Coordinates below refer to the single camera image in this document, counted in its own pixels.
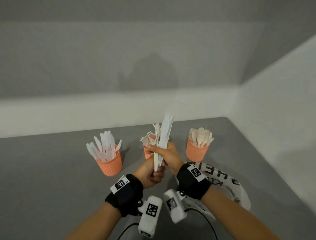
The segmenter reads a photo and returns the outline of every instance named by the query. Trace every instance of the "hand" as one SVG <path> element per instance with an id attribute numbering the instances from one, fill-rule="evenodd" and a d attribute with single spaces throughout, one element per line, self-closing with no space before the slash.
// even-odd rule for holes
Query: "hand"
<path id="1" fill-rule="evenodd" d="M 150 156 L 133 174 L 143 184 L 144 188 L 149 188 L 161 182 L 165 176 L 165 163 L 163 162 L 158 171 L 154 172 L 154 156 Z"/>
<path id="2" fill-rule="evenodd" d="M 158 153 L 163 157 L 163 159 L 168 164 L 172 174 L 177 175 L 179 169 L 184 164 L 183 160 L 180 158 L 175 145 L 168 141 L 167 149 L 163 149 L 154 145 L 149 144 L 146 148 L 146 154 Z"/>

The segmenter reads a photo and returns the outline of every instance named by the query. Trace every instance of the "orange cup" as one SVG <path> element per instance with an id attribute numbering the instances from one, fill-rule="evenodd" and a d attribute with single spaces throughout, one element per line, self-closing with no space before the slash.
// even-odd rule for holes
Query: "orange cup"
<path id="1" fill-rule="evenodd" d="M 115 158 L 113 158 L 112 160 L 107 161 L 107 162 L 100 162 L 99 160 L 95 159 L 95 161 L 97 162 L 97 164 L 101 168 L 102 172 L 106 176 L 113 176 L 113 175 L 117 174 L 122 169 L 122 159 L 121 159 L 121 154 L 120 154 L 119 150 L 116 151 L 115 154 L 116 154 Z"/>
<path id="2" fill-rule="evenodd" d="M 207 149 L 209 149 L 209 146 L 210 145 L 203 148 L 195 147 L 192 145 L 190 139 L 188 138 L 188 144 L 186 146 L 186 156 L 192 162 L 200 162 L 203 160 Z"/>
<path id="3" fill-rule="evenodd" d="M 151 153 L 151 154 L 146 154 L 146 146 L 145 145 L 143 145 L 144 146 L 144 154 L 145 154 L 145 159 L 147 160 L 153 153 Z"/>

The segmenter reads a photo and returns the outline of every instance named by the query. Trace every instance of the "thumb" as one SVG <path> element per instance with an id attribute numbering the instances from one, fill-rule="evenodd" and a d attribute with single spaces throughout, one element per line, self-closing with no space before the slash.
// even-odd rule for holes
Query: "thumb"
<path id="1" fill-rule="evenodd" d="M 147 149 L 154 152 L 154 153 L 158 153 L 159 155 L 161 155 L 162 157 L 165 157 L 166 153 L 167 153 L 167 149 L 164 149 L 164 148 L 160 148 L 160 147 L 157 147 L 155 145 L 151 145 L 149 144 L 147 146 Z"/>

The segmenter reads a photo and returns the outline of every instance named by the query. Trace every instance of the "black cable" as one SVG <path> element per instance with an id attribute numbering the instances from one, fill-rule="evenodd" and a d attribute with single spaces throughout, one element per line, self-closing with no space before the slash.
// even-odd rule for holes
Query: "black cable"
<path id="1" fill-rule="evenodd" d="M 136 225 L 136 226 L 138 226 L 139 225 L 139 223 L 132 223 L 131 225 L 129 225 L 127 228 L 125 228 L 124 229 L 124 231 L 121 233 L 121 235 L 118 237 L 118 239 L 117 240 L 119 240 L 121 237 L 122 237 L 122 235 L 126 232 L 126 230 L 127 229 L 129 229 L 131 226 L 133 226 L 133 225 Z"/>
<path id="2" fill-rule="evenodd" d="M 187 209 L 185 209 L 184 211 L 187 212 L 187 211 L 189 211 L 189 210 L 194 210 L 194 211 L 196 211 L 196 212 L 202 214 L 202 216 L 207 220 L 207 222 L 208 222 L 209 225 L 211 226 L 211 228 L 212 228 L 212 230 L 213 230 L 213 232 L 214 232 L 214 235 L 215 235 L 216 240 L 218 240 L 217 235 L 216 235 L 216 233 L 215 233 L 215 230 L 214 230 L 213 226 L 211 225 L 210 221 L 207 219 L 207 217 L 206 217 L 203 213 L 201 213 L 199 210 L 197 210 L 197 209 L 195 209 L 195 208 L 187 208 Z"/>

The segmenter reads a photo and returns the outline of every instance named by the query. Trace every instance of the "white sensor device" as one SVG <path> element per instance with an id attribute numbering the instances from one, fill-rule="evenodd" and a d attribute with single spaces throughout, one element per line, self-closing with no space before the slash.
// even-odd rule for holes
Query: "white sensor device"
<path id="1" fill-rule="evenodd" d="M 163 194 L 162 200 L 174 223 L 178 223 L 187 216 L 185 208 L 181 202 L 184 198 L 186 198 L 186 195 L 183 194 L 182 196 L 180 192 L 176 192 L 174 189 L 169 189 Z"/>
<path id="2" fill-rule="evenodd" d="M 162 207 L 162 199 L 155 196 L 149 196 L 147 201 L 142 201 L 143 205 L 138 208 L 138 211 L 142 213 L 138 231 L 146 237 L 153 238 Z"/>

